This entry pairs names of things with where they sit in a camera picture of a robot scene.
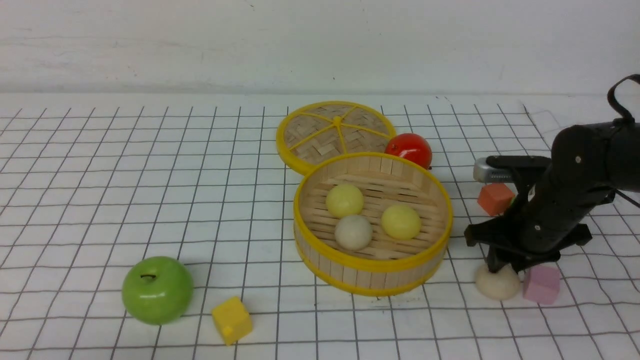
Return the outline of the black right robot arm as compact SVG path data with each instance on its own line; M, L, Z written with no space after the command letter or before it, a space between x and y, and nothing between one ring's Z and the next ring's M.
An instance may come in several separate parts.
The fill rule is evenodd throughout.
M464 230L468 246L489 246L489 271L510 265L519 272L557 262L563 249L592 239L582 221L595 207L612 203L624 191L639 191L639 125L569 126L555 137L550 157L483 157L473 177L482 183L512 183L518 192L503 214Z

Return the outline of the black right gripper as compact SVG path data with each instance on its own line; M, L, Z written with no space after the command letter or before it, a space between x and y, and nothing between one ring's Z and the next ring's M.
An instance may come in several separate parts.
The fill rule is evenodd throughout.
M518 194L502 215L470 224L464 230L467 246L489 247L487 268L496 273L506 265L515 272L557 262L561 251L592 240L583 218L593 208L589 178L565 177L552 166L507 167Z

